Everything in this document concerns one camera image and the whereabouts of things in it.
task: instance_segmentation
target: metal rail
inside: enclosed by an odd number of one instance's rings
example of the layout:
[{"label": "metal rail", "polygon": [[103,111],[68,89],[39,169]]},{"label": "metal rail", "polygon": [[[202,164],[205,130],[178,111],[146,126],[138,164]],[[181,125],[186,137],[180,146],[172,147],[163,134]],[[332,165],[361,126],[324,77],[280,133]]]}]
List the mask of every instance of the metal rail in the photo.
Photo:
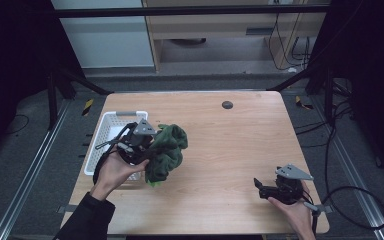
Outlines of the metal rail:
[{"label": "metal rail", "polygon": [[105,9],[58,9],[32,12],[53,18],[133,17],[172,15],[260,14],[260,13],[319,13],[339,9],[329,4],[188,6]]},{"label": "metal rail", "polygon": [[7,239],[12,227],[14,226],[15,221],[17,220],[18,215],[23,208],[24,203],[29,196],[30,190],[36,181],[37,176],[39,175],[40,169],[42,168],[43,163],[45,162],[46,156],[51,149],[51,146],[59,132],[59,129],[64,121],[68,107],[70,105],[70,100],[64,100],[59,111],[59,118],[56,122],[54,128],[48,130],[39,150],[36,153],[35,158],[33,159],[29,169],[27,170],[26,175],[24,176],[23,181],[18,187],[17,192],[15,193],[14,198],[12,199],[8,209],[6,210],[4,216],[0,221],[0,240]]}]

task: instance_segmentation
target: metal bracket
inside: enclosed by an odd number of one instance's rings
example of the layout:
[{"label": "metal bracket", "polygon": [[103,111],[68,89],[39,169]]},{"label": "metal bracket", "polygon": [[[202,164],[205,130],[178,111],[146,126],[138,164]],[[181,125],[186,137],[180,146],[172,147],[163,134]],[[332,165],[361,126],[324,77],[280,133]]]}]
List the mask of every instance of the metal bracket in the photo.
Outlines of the metal bracket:
[{"label": "metal bracket", "polygon": [[59,206],[56,212],[57,213],[74,212],[76,208],[77,208],[77,205],[68,204],[67,206]]},{"label": "metal bracket", "polygon": [[157,134],[157,131],[151,126],[151,124],[148,123],[145,119],[142,118],[138,125],[136,126],[135,130],[133,131],[133,134],[135,135],[155,135]]},{"label": "metal bracket", "polygon": [[276,170],[276,174],[289,179],[301,179],[301,180],[311,180],[313,181],[314,177],[302,171],[301,169],[289,163],[288,165],[279,168]]}]

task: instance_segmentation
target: white plastic tray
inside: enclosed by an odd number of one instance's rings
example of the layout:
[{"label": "white plastic tray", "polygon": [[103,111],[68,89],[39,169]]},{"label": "white plastic tray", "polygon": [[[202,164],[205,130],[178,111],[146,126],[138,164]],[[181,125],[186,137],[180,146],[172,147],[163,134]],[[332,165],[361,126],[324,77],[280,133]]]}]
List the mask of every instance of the white plastic tray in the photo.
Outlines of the white plastic tray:
[{"label": "white plastic tray", "polygon": [[[87,158],[86,167],[84,173],[86,175],[93,175],[96,164],[99,161],[101,155],[107,151],[109,145],[106,145],[100,149],[95,149],[97,145],[112,140],[128,123],[137,122],[145,119],[148,120],[148,113],[145,111],[131,111],[131,112],[106,112],[102,116],[99,123],[98,130],[93,136],[91,150]],[[129,177],[128,180],[138,180],[140,173],[135,173]]]}]

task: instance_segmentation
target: finger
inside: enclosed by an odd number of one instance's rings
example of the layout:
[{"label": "finger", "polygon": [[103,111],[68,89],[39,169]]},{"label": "finger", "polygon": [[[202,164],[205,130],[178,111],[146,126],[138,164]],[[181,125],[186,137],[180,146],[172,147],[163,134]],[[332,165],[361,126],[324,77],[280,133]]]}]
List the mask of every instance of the finger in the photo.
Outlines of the finger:
[{"label": "finger", "polygon": [[285,205],[281,201],[277,200],[276,198],[269,197],[267,198],[267,200],[271,204],[273,204],[275,207],[279,208],[280,210],[284,210]]},{"label": "finger", "polygon": [[144,160],[143,162],[141,162],[140,164],[138,165],[135,165],[133,166],[135,168],[135,171],[139,172],[139,171],[144,171],[145,170],[145,167],[146,165],[149,163],[149,159],[146,159]]}]

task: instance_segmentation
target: green cloth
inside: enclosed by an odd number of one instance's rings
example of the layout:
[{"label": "green cloth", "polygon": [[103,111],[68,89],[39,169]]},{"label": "green cloth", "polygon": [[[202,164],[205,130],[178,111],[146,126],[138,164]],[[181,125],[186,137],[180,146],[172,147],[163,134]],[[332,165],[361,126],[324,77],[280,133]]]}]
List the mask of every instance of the green cloth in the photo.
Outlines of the green cloth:
[{"label": "green cloth", "polygon": [[175,124],[160,124],[158,127],[161,131],[155,136],[149,149],[160,151],[151,157],[145,168],[145,181],[151,186],[167,179],[168,173],[182,163],[182,149],[188,147],[188,137],[182,128]]}]

